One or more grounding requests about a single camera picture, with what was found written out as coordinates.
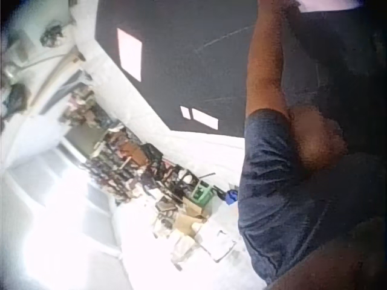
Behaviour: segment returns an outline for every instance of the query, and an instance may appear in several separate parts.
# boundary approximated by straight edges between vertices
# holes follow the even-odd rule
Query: man
[[[336,122],[316,108],[287,108],[286,3],[259,2],[247,69],[239,230],[255,271],[268,285],[276,282],[272,289],[371,289],[382,277],[385,170],[374,156],[347,155]]]

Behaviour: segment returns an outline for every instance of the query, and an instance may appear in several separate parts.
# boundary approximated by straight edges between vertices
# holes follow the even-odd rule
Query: clutter
[[[59,47],[64,43],[64,35],[61,24],[55,24],[47,27],[41,36],[41,44],[43,47]]]
[[[214,185],[211,188],[211,192],[212,192],[213,195],[217,195],[222,201],[226,200],[226,192],[221,190],[219,187]]]
[[[192,228],[192,225],[195,222],[202,224],[205,221],[206,219],[203,217],[192,217],[179,212],[174,223],[174,228],[187,236],[194,237],[196,235],[196,231]]]
[[[183,203],[185,206],[186,213],[189,216],[192,216],[192,217],[202,216],[204,218],[207,218],[209,216],[209,214],[203,207],[200,207],[196,203],[192,202],[190,199],[183,197]]]
[[[231,252],[236,244],[227,233],[210,222],[200,228],[194,239],[216,263]]]
[[[176,205],[168,200],[165,196],[162,197],[157,203],[156,203],[156,208],[158,211],[163,212],[163,211],[168,211],[168,210],[176,210],[177,207]]]
[[[24,84],[17,83],[12,85],[8,97],[2,102],[7,109],[2,119],[9,120],[15,113],[26,110],[29,94],[30,92]]]
[[[238,191],[234,189],[229,190],[226,194],[225,202],[228,205],[231,205],[237,200],[238,200]]]
[[[191,200],[201,207],[205,207],[212,197],[211,186],[202,180],[199,181],[190,196]]]
[[[188,259],[190,254],[192,254],[192,251],[194,251],[198,247],[198,245],[195,240],[190,236],[180,235],[177,237],[178,240],[174,245],[173,251],[171,252],[171,262],[179,271],[181,271],[182,268],[179,264]]]

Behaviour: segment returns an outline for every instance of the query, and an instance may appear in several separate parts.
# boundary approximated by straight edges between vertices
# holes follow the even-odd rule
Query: white floor
[[[253,271],[241,239],[214,219],[208,222],[237,241],[233,250],[216,263],[207,252],[196,249],[179,271],[171,262],[173,241],[162,237],[156,239],[152,233],[154,217],[154,206],[142,198],[119,206],[114,214],[113,220],[121,238],[123,263],[135,290],[243,290],[265,287],[265,282]],[[229,216],[229,220],[236,221],[236,216]]]

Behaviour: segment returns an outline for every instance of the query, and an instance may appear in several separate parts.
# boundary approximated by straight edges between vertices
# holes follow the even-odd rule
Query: green basket
[[[202,208],[205,207],[213,197],[211,188],[211,185],[200,180],[190,196],[191,201]]]

